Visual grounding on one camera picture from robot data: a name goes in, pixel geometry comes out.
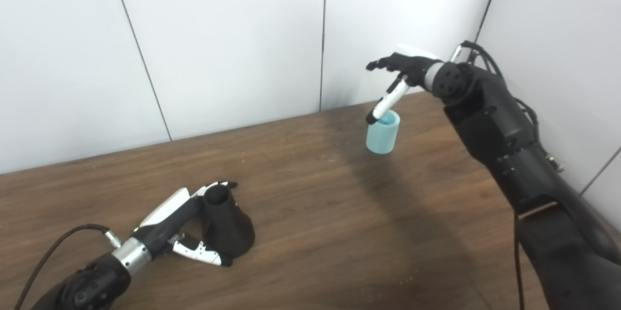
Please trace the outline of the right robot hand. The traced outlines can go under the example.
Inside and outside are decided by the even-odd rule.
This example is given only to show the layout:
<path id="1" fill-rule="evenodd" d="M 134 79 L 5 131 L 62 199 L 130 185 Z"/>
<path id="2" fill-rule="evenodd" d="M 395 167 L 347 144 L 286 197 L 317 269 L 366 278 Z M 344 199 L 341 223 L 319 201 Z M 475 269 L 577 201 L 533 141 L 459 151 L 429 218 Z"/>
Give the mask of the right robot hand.
<path id="1" fill-rule="evenodd" d="M 390 56 L 379 58 L 369 62 L 365 69 L 374 71 L 385 69 L 388 72 L 397 72 L 397 78 L 391 83 L 386 93 L 375 104 L 374 108 L 367 114 L 366 123 L 372 126 L 379 120 L 413 87 L 426 86 L 427 76 L 433 67 L 441 67 L 442 60 L 425 56 L 410 55 L 406 48 L 406 53 L 394 52 Z"/>

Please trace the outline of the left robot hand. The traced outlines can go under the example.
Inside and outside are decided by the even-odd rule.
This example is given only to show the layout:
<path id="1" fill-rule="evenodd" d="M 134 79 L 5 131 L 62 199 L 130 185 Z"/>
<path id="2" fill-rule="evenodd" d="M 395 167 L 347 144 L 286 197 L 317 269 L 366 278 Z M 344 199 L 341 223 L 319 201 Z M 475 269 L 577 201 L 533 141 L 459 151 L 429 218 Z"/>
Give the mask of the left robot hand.
<path id="1" fill-rule="evenodd" d="M 202 186 L 194 193 L 190 193 L 188 188 L 178 189 L 144 218 L 131 237 L 142 244 L 142 250 L 148 252 L 151 259 L 174 252 L 206 264 L 231 266 L 233 257 L 217 252 L 205 241 L 180 232 L 182 226 L 202 212 L 202 199 L 206 191 L 217 184 L 213 182 Z"/>

